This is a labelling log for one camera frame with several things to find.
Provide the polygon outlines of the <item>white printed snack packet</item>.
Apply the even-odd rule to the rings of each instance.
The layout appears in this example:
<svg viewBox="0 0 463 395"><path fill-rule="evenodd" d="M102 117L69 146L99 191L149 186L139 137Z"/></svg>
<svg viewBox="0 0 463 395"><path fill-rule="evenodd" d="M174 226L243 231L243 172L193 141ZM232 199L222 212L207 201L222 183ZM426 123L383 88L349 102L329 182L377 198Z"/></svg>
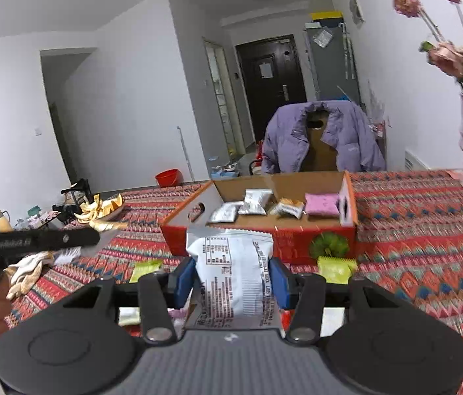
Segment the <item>white printed snack packet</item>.
<svg viewBox="0 0 463 395"><path fill-rule="evenodd" d="M198 329L281 329L269 261L273 237L240 229L199 227L187 233L198 284L187 321Z"/></svg>

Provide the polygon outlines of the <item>plate of orange peels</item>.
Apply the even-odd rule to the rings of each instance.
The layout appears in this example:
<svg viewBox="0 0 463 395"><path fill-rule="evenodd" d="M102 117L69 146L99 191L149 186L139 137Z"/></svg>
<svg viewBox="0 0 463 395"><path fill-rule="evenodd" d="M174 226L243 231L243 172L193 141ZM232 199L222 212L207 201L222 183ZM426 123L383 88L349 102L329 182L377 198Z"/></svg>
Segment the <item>plate of orange peels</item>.
<svg viewBox="0 0 463 395"><path fill-rule="evenodd" d="M100 195L94 195L92 201L85 199L79 205L79 212L75 218L82 224L93 221L110 221L118 216L125 207L121 194L107 200L102 200Z"/></svg>

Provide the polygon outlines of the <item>white crumpled cloth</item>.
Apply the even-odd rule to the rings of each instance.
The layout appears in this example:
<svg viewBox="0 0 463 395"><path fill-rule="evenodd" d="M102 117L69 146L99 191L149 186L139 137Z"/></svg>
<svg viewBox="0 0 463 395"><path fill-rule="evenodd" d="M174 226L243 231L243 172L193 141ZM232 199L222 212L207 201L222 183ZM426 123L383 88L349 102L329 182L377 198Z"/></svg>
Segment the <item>white crumpled cloth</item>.
<svg viewBox="0 0 463 395"><path fill-rule="evenodd" d="M4 273L10 283L6 299L13 301L26 295L40 279L43 268L52 266L54 261L53 253L44 251L25 256L16 264L5 268Z"/></svg>

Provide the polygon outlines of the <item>silver snack packet in box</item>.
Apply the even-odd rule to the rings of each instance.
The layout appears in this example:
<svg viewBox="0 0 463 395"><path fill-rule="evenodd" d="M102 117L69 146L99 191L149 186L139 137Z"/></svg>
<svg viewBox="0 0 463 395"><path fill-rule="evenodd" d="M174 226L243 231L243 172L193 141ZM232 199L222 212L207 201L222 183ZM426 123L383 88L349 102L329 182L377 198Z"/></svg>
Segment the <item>silver snack packet in box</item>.
<svg viewBox="0 0 463 395"><path fill-rule="evenodd" d="M272 198L270 189L247 189L238 214L266 216L266 207Z"/></svg>

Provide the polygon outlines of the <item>white wall radiator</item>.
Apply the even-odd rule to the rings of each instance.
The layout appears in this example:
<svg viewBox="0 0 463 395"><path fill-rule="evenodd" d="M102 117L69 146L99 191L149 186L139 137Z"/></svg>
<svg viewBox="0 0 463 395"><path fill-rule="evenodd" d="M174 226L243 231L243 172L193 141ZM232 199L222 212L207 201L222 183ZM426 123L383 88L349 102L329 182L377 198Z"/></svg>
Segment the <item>white wall radiator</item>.
<svg viewBox="0 0 463 395"><path fill-rule="evenodd" d="M404 168L407 171L427 171L429 167L409 150L404 151Z"/></svg>

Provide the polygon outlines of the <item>dark entrance door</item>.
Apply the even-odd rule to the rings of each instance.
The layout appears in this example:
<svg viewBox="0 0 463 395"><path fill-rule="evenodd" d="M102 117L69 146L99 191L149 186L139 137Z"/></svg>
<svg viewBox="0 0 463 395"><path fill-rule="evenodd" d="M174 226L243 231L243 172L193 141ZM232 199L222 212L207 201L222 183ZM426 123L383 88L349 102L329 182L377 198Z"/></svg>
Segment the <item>dark entrance door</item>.
<svg viewBox="0 0 463 395"><path fill-rule="evenodd" d="M281 106L306 101L305 84L291 35L235 47L255 140L264 139L268 122Z"/></svg>

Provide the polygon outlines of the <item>red plastic bucket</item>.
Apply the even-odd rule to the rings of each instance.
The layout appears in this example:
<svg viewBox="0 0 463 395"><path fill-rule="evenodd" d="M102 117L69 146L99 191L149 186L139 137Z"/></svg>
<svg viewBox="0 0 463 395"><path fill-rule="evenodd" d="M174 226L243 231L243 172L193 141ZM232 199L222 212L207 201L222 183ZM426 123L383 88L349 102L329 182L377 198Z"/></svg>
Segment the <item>red plastic bucket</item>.
<svg viewBox="0 0 463 395"><path fill-rule="evenodd" d="M180 186L183 174L178 169L165 170L158 173L155 179L160 187Z"/></svg>

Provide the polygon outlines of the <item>red cardboard snack box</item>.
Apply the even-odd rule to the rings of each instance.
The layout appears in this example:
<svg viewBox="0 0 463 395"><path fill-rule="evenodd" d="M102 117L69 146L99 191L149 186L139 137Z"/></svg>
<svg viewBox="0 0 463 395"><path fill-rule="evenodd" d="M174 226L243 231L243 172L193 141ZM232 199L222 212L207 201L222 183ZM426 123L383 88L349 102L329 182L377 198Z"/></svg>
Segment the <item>red cardboard snack box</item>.
<svg viewBox="0 0 463 395"><path fill-rule="evenodd" d="M193 225L208 225L211 214L226 202L241 201L248 189L269 189L272 203L281 198L305 201L307 194L338 195L338 216L239 215L233 223L219 227L255 230L273 236L273 255L291 265L313 265L316 255L356 257L358 225L354 189L348 173L301 172L264 176L242 176L209 181L189 196L160 223L169 250L174 256L186 254L186 234Z"/></svg>

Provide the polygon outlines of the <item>patterned red tablecloth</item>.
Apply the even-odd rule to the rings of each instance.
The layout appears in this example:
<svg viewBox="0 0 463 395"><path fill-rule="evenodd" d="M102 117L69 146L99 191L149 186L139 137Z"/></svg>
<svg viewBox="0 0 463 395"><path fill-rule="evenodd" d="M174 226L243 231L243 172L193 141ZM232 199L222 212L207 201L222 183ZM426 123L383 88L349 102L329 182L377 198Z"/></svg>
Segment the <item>patterned red tablecloth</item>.
<svg viewBox="0 0 463 395"><path fill-rule="evenodd" d="M362 273L463 337L463 188L447 172L382 172L351 178L359 224L355 255ZM123 192L127 227L91 257L47 267L12 304L16 326L100 277L127 283L140 262L158 259L166 271L179 260L160 224L198 184Z"/></svg>

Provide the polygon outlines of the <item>brown wooden chair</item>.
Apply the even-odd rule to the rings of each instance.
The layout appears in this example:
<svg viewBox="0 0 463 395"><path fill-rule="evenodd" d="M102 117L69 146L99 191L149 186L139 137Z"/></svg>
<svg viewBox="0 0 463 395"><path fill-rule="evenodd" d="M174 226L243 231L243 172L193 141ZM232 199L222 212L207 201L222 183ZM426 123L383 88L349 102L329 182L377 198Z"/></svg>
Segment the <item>brown wooden chair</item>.
<svg viewBox="0 0 463 395"><path fill-rule="evenodd" d="M301 165L302 172L337 171L337 151L322 141L329 113L320 110L309 113L306 119L308 152Z"/></svg>

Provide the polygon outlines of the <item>grey refrigerator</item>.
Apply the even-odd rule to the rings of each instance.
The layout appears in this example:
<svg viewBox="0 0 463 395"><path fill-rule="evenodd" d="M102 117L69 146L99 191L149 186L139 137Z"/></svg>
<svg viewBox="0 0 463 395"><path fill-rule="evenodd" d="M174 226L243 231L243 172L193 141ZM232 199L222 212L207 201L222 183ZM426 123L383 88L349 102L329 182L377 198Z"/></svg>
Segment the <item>grey refrigerator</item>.
<svg viewBox="0 0 463 395"><path fill-rule="evenodd" d="M308 22L305 43L319 100L361 103L352 41L343 18Z"/></svg>

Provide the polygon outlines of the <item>pink snack packet in box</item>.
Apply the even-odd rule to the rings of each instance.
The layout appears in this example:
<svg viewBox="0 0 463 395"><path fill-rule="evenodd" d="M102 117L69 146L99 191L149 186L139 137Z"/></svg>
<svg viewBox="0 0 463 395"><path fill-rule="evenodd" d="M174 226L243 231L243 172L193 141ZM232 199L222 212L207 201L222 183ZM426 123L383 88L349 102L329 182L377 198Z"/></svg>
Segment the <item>pink snack packet in box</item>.
<svg viewBox="0 0 463 395"><path fill-rule="evenodd" d="M305 194L305 213L315 217L338 217L338 194Z"/></svg>

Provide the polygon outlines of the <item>small green snack packet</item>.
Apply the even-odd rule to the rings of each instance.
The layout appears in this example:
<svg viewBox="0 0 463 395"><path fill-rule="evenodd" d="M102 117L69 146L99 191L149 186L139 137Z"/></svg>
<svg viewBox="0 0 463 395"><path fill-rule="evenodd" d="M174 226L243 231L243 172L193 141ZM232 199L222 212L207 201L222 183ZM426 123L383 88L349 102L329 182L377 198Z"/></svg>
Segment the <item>small green snack packet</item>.
<svg viewBox="0 0 463 395"><path fill-rule="evenodd" d="M318 274L327 283L348 284L352 274L357 272L358 265L354 259L319 257L317 267Z"/></svg>

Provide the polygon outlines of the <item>yellow box on fridge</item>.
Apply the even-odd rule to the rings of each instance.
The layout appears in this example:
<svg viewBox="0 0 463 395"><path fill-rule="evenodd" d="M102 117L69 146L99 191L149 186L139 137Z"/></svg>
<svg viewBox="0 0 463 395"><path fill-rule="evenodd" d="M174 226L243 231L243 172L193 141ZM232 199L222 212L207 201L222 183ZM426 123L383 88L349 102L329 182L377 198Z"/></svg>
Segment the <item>yellow box on fridge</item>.
<svg viewBox="0 0 463 395"><path fill-rule="evenodd" d="M323 21L323 20L343 20L343 14L341 11L326 11L326 12L315 12L310 14L312 21Z"/></svg>

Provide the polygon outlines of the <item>purple puffer jacket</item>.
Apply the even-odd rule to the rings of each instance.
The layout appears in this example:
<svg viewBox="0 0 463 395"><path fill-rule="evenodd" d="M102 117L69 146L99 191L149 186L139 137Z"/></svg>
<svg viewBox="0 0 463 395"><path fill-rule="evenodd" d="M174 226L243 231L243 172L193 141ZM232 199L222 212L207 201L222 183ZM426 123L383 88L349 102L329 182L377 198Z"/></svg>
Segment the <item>purple puffer jacket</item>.
<svg viewBox="0 0 463 395"><path fill-rule="evenodd" d="M386 169L384 156L361 107L348 100L329 100L279 107L265 130L262 148L265 174L294 173L302 169L310 150L307 120L316 112L328 114L321 141L336 150L339 171Z"/></svg>

